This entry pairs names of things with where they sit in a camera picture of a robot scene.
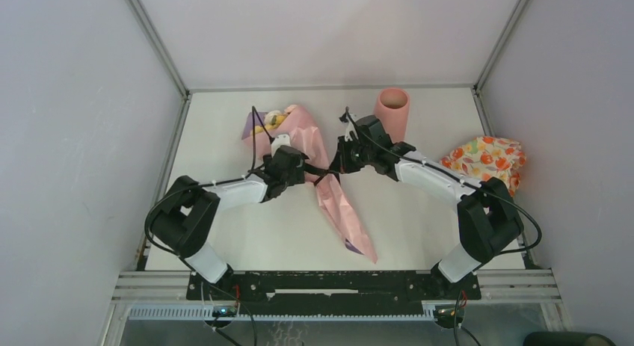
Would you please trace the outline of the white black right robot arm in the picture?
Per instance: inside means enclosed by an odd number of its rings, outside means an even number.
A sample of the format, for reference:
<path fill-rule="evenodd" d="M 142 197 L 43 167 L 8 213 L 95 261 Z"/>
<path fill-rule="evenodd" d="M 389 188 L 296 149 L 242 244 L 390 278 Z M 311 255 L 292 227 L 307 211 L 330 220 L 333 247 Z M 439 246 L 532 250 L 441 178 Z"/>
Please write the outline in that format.
<path fill-rule="evenodd" d="M 454 206 L 459 242 L 432 268 L 432 288 L 439 297 L 453 297 L 463 278 L 506 253 L 523 232 L 522 209 L 502 180 L 491 177 L 481 182 L 427 159 L 416 147 L 392 141 L 374 115 L 356 117 L 346 111 L 340 120 L 346 130 L 338 138 L 338 160 L 333 163 L 339 173 L 372 167 Z"/>

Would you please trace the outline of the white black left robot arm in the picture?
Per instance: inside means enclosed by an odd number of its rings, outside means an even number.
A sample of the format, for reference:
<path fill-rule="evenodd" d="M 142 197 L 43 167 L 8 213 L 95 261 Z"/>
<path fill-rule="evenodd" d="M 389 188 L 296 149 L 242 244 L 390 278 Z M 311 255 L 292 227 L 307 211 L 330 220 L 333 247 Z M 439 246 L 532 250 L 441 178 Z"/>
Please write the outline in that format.
<path fill-rule="evenodd" d="M 247 204 L 266 203 L 287 188 L 305 183 L 308 156 L 281 146 L 265 155 L 263 165 L 246 176 L 222 182 L 199 183 L 180 176 L 148 212 L 146 237 L 160 240 L 165 251 L 177 256 L 205 280 L 205 290 L 217 299 L 228 297 L 234 287 L 227 274 L 231 267 L 207 239 L 218 212 Z"/>

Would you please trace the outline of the pink purple wrapping paper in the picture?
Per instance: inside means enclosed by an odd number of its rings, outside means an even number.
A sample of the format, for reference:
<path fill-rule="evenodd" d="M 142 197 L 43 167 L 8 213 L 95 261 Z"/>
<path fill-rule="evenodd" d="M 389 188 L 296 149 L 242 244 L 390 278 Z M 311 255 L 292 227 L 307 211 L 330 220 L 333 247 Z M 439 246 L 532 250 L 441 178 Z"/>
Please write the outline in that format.
<path fill-rule="evenodd" d="M 291 146 L 308 157 L 308 164 L 320 168 L 329 167 L 331 158 L 327 154 L 324 138 L 317 122 L 305 107 L 297 106 L 279 128 L 271 130 L 268 134 L 262 132 L 252 135 L 248 131 L 252 125 L 252 112 L 250 112 L 244 125 L 242 141 L 247 145 L 255 144 L 256 157 L 261 159 L 271 152 L 269 138 L 274 138 L 279 134 L 289 134 Z M 312 185 L 317 179 L 317 176 L 308 173 L 305 173 L 305 176 L 306 183 Z M 370 262 L 376 263 L 378 255 L 372 240 L 334 175 L 327 175 L 317 186 L 313 185 L 313 187 L 321 213 L 345 247 L 351 252 L 365 256 Z"/>

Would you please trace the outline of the black ribbon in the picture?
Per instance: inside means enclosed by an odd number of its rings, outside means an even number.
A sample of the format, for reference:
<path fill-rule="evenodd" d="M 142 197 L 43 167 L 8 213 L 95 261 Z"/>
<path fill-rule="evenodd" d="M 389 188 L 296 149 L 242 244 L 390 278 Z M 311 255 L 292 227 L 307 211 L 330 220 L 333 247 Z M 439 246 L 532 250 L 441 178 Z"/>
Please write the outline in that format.
<path fill-rule="evenodd" d="M 304 172 L 313 176 L 317 176 L 317 179 L 313 182 L 314 186 L 317 186 L 327 175 L 334 175 L 336 181 L 340 184 L 340 165 L 337 162 L 333 162 L 327 168 L 320 168 L 306 163 L 304 165 Z"/>

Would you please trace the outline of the yellow flower bunch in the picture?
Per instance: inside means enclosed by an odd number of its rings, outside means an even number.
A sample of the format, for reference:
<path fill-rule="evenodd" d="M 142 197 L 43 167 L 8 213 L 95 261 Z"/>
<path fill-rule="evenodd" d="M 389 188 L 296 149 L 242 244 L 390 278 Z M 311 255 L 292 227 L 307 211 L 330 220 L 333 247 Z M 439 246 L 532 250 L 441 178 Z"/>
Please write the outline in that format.
<path fill-rule="evenodd" d="M 273 110 L 267 113 L 260 113 L 254 108 L 251 116 L 252 125 L 248 131 L 252 135 L 262 132 L 268 134 L 271 130 L 279 128 L 297 107 L 297 105 L 290 105 L 284 110 Z"/>

